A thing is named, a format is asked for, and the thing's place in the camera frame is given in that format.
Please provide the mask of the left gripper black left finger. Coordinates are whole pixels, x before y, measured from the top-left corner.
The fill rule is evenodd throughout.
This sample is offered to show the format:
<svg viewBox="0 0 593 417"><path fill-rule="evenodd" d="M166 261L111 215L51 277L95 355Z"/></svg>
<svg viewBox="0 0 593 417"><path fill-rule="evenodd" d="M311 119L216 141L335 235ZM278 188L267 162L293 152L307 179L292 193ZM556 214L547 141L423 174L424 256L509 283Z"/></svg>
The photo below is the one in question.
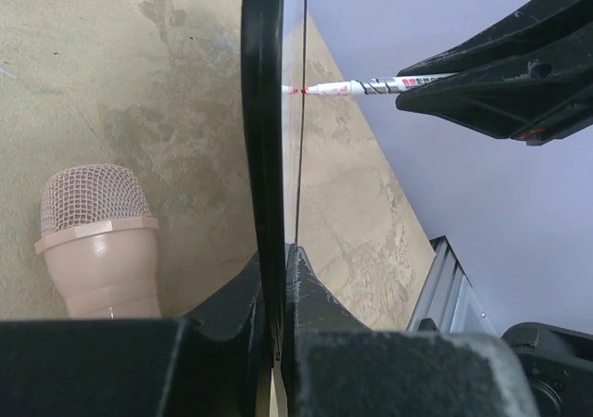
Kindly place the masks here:
<svg viewBox="0 0 593 417"><path fill-rule="evenodd" d="M1 325L5 416L265 416L259 260L180 318Z"/></svg>

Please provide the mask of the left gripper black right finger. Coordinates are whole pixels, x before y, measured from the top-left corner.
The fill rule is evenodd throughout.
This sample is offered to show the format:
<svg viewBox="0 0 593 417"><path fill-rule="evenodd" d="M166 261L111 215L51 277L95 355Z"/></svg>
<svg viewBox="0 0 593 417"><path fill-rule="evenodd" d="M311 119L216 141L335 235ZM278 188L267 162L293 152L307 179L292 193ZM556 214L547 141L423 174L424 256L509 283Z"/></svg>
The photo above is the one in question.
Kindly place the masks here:
<svg viewBox="0 0 593 417"><path fill-rule="evenodd" d="M481 334L374 331L290 246L281 372L290 416L536 416L523 369Z"/></svg>

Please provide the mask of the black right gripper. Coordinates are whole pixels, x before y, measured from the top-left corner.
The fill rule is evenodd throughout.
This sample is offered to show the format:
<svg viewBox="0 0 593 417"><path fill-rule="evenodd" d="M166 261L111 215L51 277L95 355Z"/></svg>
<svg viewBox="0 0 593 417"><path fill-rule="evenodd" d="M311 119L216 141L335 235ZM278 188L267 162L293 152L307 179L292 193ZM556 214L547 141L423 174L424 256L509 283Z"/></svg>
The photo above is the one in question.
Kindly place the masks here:
<svg viewBox="0 0 593 417"><path fill-rule="evenodd" d="M529 75L548 64L550 74ZM523 75L479 76L517 65ZM469 40L402 69L449 74L396 99L401 111L447 120L494 139L542 146L592 125L592 0L530 0Z"/></svg>

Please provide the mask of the red capped whiteboard marker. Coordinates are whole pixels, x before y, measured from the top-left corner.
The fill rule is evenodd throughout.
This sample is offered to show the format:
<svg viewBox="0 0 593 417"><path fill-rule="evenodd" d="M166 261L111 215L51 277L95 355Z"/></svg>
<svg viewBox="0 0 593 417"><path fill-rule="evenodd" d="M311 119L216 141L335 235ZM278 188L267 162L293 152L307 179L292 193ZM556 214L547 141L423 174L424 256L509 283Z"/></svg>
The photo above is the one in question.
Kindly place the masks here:
<svg viewBox="0 0 593 417"><path fill-rule="evenodd" d="M350 80L343 82L319 83L306 88L282 85L283 95L399 95L409 90L425 86L440 79L453 76L453 73L428 74L404 77L375 78L368 81Z"/></svg>

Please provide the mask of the white whiteboard black frame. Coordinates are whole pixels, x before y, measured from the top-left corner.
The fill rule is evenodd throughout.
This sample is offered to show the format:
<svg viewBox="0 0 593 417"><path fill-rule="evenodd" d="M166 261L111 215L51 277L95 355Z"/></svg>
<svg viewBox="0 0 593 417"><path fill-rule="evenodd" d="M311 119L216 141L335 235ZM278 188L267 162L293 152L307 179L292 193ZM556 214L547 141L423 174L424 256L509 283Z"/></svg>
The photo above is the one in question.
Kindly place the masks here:
<svg viewBox="0 0 593 417"><path fill-rule="evenodd" d="M241 91L272 358L283 352L288 252L298 236L308 0L242 0Z"/></svg>

